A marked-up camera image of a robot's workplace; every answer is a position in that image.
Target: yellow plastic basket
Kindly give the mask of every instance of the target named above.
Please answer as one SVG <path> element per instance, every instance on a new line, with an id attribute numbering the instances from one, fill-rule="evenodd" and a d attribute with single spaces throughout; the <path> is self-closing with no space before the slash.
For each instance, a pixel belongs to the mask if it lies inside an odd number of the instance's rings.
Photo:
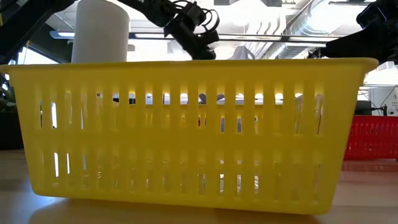
<path id="1" fill-rule="evenodd" d="M 355 58 L 0 70 L 15 89 L 37 194 L 319 214 L 333 199 L 358 87 L 376 66 Z"/>

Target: table surface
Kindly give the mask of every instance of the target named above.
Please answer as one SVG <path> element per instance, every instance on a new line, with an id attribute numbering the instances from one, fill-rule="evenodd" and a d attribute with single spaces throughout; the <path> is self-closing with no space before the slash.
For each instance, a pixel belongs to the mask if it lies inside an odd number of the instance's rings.
<path id="1" fill-rule="evenodd" d="M 398 223 L 398 162 L 345 162 L 332 209 L 311 216 L 38 196 L 24 151 L 0 151 L 0 223 Z"/>

